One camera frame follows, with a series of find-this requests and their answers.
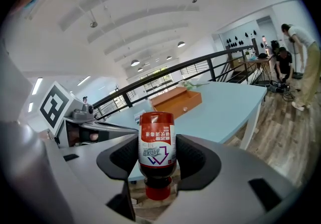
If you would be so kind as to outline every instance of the white ceiling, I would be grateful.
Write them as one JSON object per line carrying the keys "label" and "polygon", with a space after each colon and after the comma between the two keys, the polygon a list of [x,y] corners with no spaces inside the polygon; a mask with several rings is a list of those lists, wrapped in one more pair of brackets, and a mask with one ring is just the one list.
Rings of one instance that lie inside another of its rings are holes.
{"label": "white ceiling", "polygon": [[[34,25],[63,35],[108,60],[128,67],[141,52],[184,51],[208,33],[204,10],[218,0],[40,0],[31,11]],[[95,20],[96,28],[90,23]]]}
{"label": "white ceiling", "polygon": [[[133,59],[143,65],[169,54],[179,57],[203,36],[282,1],[38,0],[24,12],[24,21],[10,25],[16,26],[10,33],[16,39],[6,39],[6,44],[28,77],[127,75],[126,79]],[[93,20],[98,23],[94,29]],[[179,41],[186,46],[177,48]]]}

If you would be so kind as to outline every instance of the sauce bottle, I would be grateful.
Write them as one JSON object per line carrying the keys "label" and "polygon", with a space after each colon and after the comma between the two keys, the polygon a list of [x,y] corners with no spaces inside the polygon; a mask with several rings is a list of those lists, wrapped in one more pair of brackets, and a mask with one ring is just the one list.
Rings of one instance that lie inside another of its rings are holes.
{"label": "sauce bottle", "polygon": [[146,177],[146,194],[164,200],[170,193],[170,176],[176,169],[176,135],[174,116],[153,111],[143,113],[139,121],[138,161]]}

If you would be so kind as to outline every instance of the light blue table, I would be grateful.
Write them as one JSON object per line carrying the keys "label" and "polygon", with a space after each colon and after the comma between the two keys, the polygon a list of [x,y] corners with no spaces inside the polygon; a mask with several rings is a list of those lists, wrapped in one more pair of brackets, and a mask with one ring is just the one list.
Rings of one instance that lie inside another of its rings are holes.
{"label": "light blue table", "polygon": [[[195,91],[202,94],[203,102],[175,119],[176,134],[224,143],[247,122],[240,145],[240,148],[245,150],[255,130],[266,88],[245,84],[209,82],[208,85],[203,85]],[[134,114],[143,109],[152,111],[149,101],[144,101],[114,114],[107,119],[107,122],[138,129],[138,124],[134,121]],[[128,180],[142,178],[138,163],[136,163]]]}

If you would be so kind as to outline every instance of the orange drawer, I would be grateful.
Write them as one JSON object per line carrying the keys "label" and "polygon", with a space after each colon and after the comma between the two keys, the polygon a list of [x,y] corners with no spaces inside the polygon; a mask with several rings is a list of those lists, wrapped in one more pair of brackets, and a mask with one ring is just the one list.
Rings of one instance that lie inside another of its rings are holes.
{"label": "orange drawer", "polygon": [[150,100],[155,111],[172,113],[174,119],[202,103],[201,93],[177,87]]}

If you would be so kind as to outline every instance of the khaki pants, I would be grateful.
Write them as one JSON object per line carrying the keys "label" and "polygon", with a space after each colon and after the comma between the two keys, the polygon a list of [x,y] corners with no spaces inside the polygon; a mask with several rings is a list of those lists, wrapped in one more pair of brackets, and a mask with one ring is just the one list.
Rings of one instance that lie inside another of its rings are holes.
{"label": "khaki pants", "polygon": [[321,74],[321,52],[314,42],[307,49],[307,61],[303,74],[301,92],[296,98],[297,106],[309,105],[319,85]]}

